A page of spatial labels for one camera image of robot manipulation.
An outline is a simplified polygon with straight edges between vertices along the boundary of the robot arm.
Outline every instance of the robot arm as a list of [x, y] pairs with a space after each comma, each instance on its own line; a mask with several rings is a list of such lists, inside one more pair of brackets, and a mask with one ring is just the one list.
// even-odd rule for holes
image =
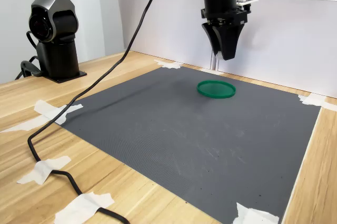
[[86, 75], [78, 69], [78, 20], [70, 0], [35, 0], [29, 27], [39, 40], [36, 51], [41, 75], [57, 83]]
[[[202, 27], [212, 45], [214, 55], [224, 60], [235, 57], [237, 41], [247, 23], [250, 2], [236, 0], [204, 0]], [[37, 56], [41, 74], [61, 83], [85, 75], [79, 71], [75, 48], [78, 21], [75, 6], [70, 0], [35, 0], [29, 27], [39, 40]]]
[[201, 17], [207, 18], [207, 23], [202, 27], [209, 37], [214, 55], [220, 55], [224, 60], [233, 59], [241, 30], [247, 23], [247, 14], [251, 12], [250, 2], [257, 0], [239, 4], [236, 0], [204, 1]]

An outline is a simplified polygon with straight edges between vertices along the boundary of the masking tape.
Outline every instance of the masking tape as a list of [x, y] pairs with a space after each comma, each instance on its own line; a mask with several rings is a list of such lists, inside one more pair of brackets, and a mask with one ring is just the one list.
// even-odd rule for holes
[[80, 224], [94, 216], [98, 208], [107, 208], [114, 200], [109, 193], [96, 195], [93, 192], [81, 194], [55, 215], [55, 224]]
[[271, 215], [268, 212], [246, 208], [239, 203], [236, 203], [238, 217], [233, 221], [233, 224], [278, 224], [279, 218]]
[[[38, 100], [35, 104], [34, 111], [41, 114], [40, 116], [35, 117], [31, 120], [25, 121], [19, 125], [15, 125], [11, 128], [8, 128], [2, 131], [1, 133], [13, 132], [13, 131], [19, 131], [19, 130], [30, 131], [31, 129], [44, 125], [49, 120], [52, 120], [53, 118], [55, 118], [55, 116], [57, 116], [65, 107], [66, 105], [60, 108], [56, 108], [43, 100]], [[59, 125], [62, 125], [66, 121], [67, 113], [76, 111], [82, 107], [83, 106], [81, 104], [70, 106], [69, 109], [60, 118], [56, 120], [56, 123]]]
[[321, 106], [325, 109], [337, 112], [337, 105], [327, 103], [325, 101], [326, 96], [311, 93], [309, 96], [299, 95], [299, 98], [303, 104]]
[[159, 60], [154, 60], [157, 62], [158, 65], [162, 65], [162, 67], [166, 67], [168, 69], [180, 69], [181, 65], [183, 64], [182, 62], [162, 62]]
[[42, 185], [52, 170], [59, 170], [66, 166], [70, 161], [70, 157], [67, 156], [57, 159], [47, 159], [46, 161], [39, 161], [35, 164], [34, 169], [18, 180], [17, 183], [25, 184], [35, 181], [37, 184]]

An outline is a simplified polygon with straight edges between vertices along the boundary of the gray mat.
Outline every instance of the gray mat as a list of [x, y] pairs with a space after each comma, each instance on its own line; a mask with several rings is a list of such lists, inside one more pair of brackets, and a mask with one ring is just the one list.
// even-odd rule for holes
[[[230, 99], [197, 93], [236, 86]], [[182, 67], [160, 68], [76, 102], [65, 129], [222, 223], [236, 203], [282, 218], [320, 108], [295, 94]]]

